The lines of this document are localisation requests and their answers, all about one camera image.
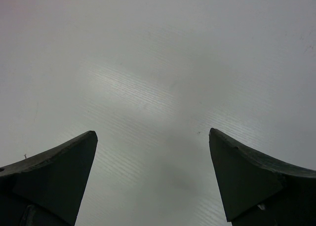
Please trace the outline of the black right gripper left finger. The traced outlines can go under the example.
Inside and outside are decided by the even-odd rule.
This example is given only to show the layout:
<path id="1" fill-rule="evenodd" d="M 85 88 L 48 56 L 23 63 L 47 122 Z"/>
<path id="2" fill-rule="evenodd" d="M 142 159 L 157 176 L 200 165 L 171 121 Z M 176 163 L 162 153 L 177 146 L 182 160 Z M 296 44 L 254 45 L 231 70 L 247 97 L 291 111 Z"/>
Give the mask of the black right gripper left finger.
<path id="1" fill-rule="evenodd" d="M 95 131 L 0 169 L 2 226 L 73 226 L 97 148 Z"/>

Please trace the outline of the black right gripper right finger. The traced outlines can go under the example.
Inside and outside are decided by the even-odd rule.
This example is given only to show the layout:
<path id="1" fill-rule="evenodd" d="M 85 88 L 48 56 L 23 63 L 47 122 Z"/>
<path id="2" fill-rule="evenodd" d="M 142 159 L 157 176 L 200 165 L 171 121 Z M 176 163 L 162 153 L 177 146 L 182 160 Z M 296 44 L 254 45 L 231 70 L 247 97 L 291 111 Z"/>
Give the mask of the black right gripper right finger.
<path id="1" fill-rule="evenodd" d="M 314 226 L 316 172 L 209 132 L 210 155 L 226 215 L 234 226 Z"/>

